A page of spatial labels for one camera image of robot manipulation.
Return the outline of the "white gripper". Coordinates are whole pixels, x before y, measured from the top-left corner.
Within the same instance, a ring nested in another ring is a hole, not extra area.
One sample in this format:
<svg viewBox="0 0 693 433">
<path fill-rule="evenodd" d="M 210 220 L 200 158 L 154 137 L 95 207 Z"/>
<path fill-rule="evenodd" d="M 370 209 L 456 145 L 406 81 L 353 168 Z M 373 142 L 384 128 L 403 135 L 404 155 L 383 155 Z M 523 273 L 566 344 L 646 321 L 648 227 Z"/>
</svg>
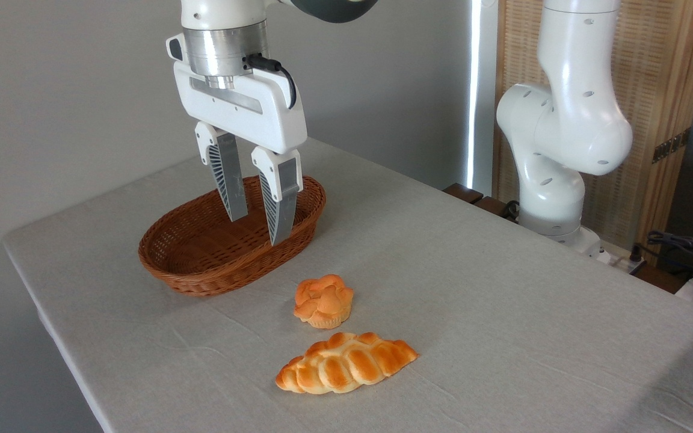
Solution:
<svg viewBox="0 0 693 433">
<path fill-rule="evenodd" d="M 291 235 L 297 194 L 303 189 L 300 154 L 293 150 L 308 137 L 300 96 L 292 104 L 289 79 L 262 69 L 234 76 L 231 90 L 210 87 L 191 70 L 181 34 L 168 39 L 167 52 L 175 61 L 182 106 L 200 120 L 195 127 L 200 157 L 214 176 L 229 219 L 248 215 L 236 135 L 259 145 L 251 156 L 259 171 L 269 237 L 273 246 L 282 243 Z"/>
</svg>

